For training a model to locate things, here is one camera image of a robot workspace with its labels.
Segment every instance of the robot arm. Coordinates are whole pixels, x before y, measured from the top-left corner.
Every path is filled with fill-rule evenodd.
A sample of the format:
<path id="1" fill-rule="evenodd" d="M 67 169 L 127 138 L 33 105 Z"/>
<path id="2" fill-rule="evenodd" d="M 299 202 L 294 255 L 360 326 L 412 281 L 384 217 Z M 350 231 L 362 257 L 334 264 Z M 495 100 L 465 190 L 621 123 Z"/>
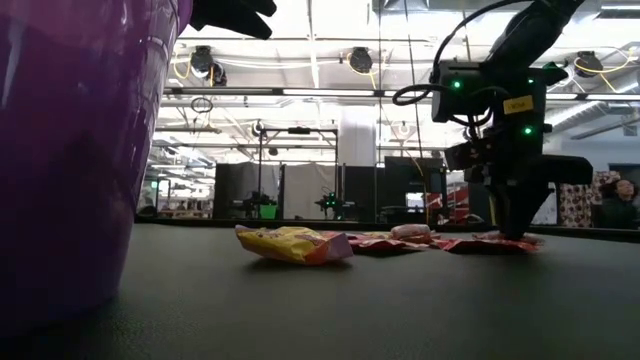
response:
<path id="1" fill-rule="evenodd" d="M 527 68 L 558 40 L 584 0 L 535 0 L 496 40 L 485 65 Z"/>
<path id="2" fill-rule="evenodd" d="M 465 170 L 465 180 L 487 187 L 506 239 L 522 238 L 549 195 L 550 182 L 590 184 L 592 180 L 593 168 L 586 159 L 542 151 L 544 133 L 551 131 L 544 123 L 547 86 L 567 74 L 554 64 L 529 68 L 555 43 L 583 1 L 534 0 L 511 19 L 483 62 L 440 61 L 454 31 L 436 53 L 431 84 L 408 86 L 393 98 L 396 105 L 408 105 L 434 91 L 433 121 L 453 121 L 468 128 L 469 141 L 444 151 L 447 167 Z M 491 4 L 471 14 L 456 30 L 487 11 L 518 2 L 523 0 Z M 410 91 L 423 93 L 407 101 L 399 99 Z"/>

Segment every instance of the person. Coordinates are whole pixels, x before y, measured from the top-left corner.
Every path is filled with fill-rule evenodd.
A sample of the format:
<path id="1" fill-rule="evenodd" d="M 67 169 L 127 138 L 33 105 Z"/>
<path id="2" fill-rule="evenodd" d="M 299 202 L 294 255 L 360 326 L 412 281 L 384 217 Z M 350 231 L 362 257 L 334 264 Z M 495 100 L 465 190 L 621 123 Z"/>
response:
<path id="1" fill-rule="evenodd" d="M 602 212 L 600 226 L 607 229 L 638 229 L 638 209 L 633 201 L 638 186 L 629 180 L 615 180 L 600 187 Z"/>

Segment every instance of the ceiling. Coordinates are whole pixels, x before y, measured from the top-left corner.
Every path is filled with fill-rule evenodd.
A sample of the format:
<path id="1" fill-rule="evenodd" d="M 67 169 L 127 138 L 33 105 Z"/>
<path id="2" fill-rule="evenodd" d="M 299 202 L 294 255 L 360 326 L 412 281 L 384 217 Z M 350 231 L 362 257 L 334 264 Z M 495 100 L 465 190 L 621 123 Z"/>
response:
<path id="1" fill-rule="evenodd" d="M 390 12 L 380 18 L 372 11 L 371 0 L 276 0 L 276 3 L 278 12 L 272 18 L 265 18 L 273 30 L 268 41 L 242 37 L 218 28 L 205 27 L 198 32 L 188 27 L 175 45 L 166 86 L 182 89 L 210 86 L 208 81 L 187 71 L 189 56 L 195 46 L 200 45 L 213 49 L 214 59 L 224 67 L 229 88 L 397 90 L 412 84 L 414 79 L 416 83 L 425 83 L 440 42 L 463 16 L 473 11 L 470 5 L 466 9 L 447 6 L 478 2 L 432 1 L 438 6 L 445 5 L 437 10 L 411 11 L 409 21 L 403 11 Z M 603 75 L 616 91 L 620 91 L 621 86 L 627 86 L 635 79 L 640 66 L 637 61 L 640 49 L 636 50 L 640 45 L 637 32 L 640 20 L 599 18 L 607 2 L 587 3 L 588 10 L 575 17 L 561 38 L 535 65 L 549 61 L 572 62 L 578 51 L 594 51 L 605 70 L 615 70 Z M 467 31 L 460 31 L 453 39 L 443 58 L 484 59 L 514 13 L 513 10 L 490 13 L 472 22 Z M 358 74 L 348 65 L 346 59 L 354 47 L 369 49 L 374 63 L 371 76 Z M 567 81 L 549 91 L 613 92 L 600 76 L 584 79 L 569 72 L 571 76 Z M 635 88 L 625 87 L 624 90 L 635 91 Z M 150 176 L 205 178 L 203 182 L 211 182 L 215 169 L 205 173 L 205 168 L 212 168 L 216 162 L 258 158 L 257 137 L 251 133 L 251 126 L 258 119 L 266 127 L 332 129 L 337 128 L 341 108 L 345 106 L 375 107 L 379 114 L 377 121 L 381 122 L 378 145 L 382 147 L 382 156 L 399 155 L 403 146 L 417 146 L 416 119 L 420 123 L 424 147 L 443 148 L 463 141 L 460 126 L 431 122 L 428 102 L 417 108 L 397 107 L 388 98 L 379 102 L 376 97 L 259 96 L 246 95 L 240 89 L 225 95 L 206 95 L 206 100 L 199 104 L 207 105 L 205 110 L 208 107 L 212 110 L 197 113 L 191 107 L 197 97 L 200 96 L 165 95 L 150 156 Z M 556 114 L 561 109 L 578 105 L 572 101 L 550 101 L 548 111 Z M 563 130 L 564 135 L 575 136 L 580 131 L 614 121 L 612 116 L 593 120 L 590 124 L 579 123 Z M 264 159 L 268 162 L 330 164 L 334 161 L 333 134 L 324 138 L 317 134 L 281 134 L 268 141 L 270 145 L 280 147 L 277 156 L 265 151 Z"/>

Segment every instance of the black table surface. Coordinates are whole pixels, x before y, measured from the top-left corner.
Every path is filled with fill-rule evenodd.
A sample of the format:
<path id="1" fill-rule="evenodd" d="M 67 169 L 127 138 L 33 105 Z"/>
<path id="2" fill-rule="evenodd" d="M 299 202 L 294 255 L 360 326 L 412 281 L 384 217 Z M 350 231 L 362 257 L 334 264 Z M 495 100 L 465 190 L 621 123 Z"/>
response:
<path id="1" fill-rule="evenodd" d="M 0 358 L 640 359 L 640 246 L 544 238 L 300 267 L 231 229 L 137 225 L 114 300 Z"/>

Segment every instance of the metal frame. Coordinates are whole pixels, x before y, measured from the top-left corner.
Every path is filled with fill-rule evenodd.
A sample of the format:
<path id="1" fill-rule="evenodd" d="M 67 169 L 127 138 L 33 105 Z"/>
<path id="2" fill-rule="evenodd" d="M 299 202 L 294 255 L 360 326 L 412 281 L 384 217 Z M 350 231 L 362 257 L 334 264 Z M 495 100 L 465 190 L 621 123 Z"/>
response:
<path id="1" fill-rule="evenodd" d="M 153 143 L 151 145 L 152 147 L 159 147 L 159 148 L 167 148 L 167 147 L 189 147 L 189 148 L 203 148 L 203 149 L 259 149 L 260 148 L 260 144 L 208 144 L 208 143 L 175 143 L 175 144 L 160 144 L 160 143 Z M 332 150 L 335 148 L 335 146 L 331 146 L 331 145 L 272 145 L 272 144 L 263 144 L 262 146 L 263 149 L 310 149 L 310 150 Z M 396 146 L 396 145 L 389 145 L 389 146 L 379 146 L 378 147 L 380 150 L 385 151 L 402 151 L 402 150 L 410 150 L 410 151 L 417 151 L 419 150 L 419 147 L 417 146 Z M 446 148 L 445 147 L 436 147 L 436 146 L 423 146 L 422 150 L 423 151 L 444 151 Z M 189 167 L 208 167 L 205 165 L 190 165 Z"/>
<path id="2" fill-rule="evenodd" d="M 233 95 L 233 96 L 286 96 L 292 98 L 369 98 L 391 99 L 395 90 L 372 89 L 327 89 L 327 88 L 283 88 L 283 87 L 165 87 L 163 95 L 174 96 L 207 96 L 207 95 Z M 402 97 L 413 97 L 406 94 Z M 638 101 L 640 94 L 614 94 L 614 93 L 547 93 L 547 104 L 582 102 L 592 100 L 604 101 Z M 422 103 L 430 103 L 431 96 Z"/>
<path id="3" fill-rule="evenodd" d="M 273 132 L 273 133 L 275 133 L 273 138 L 275 138 L 280 133 L 286 132 L 288 134 L 291 134 L 292 130 L 296 130 L 296 129 L 297 128 L 272 128 L 272 129 L 264 129 L 263 128 L 263 129 L 260 129 L 260 135 L 259 135 L 259 141 L 258 141 L 258 194 L 259 194 L 260 197 L 262 197 L 262 152 L 264 151 L 264 145 L 265 145 L 264 144 L 264 138 L 265 138 L 265 136 L 268 133 Z M 333 146 L 333 147 L 329 147 L 329 148 L 335 149 L 335 152 L 336 152 L 335 163 L 334 163 L 334 167 L 335 167 L 334 187 L 337 189 L 337 187 L 338 187 L 338 130 L 337 129 L 310 129 L 310 128 L 302 128 L 302 129 L 304 129 L 305 131 L 309 131 L 310 133 L 312 133 L 312 132 L 318 133 L 321 136 L 324 133 L 332 133 L 332 134 L 334 134 L 336 136 L 336 145 Z M 286 148 L 298 148 L 298 147 L 297 146 L 286 146 Z"/>

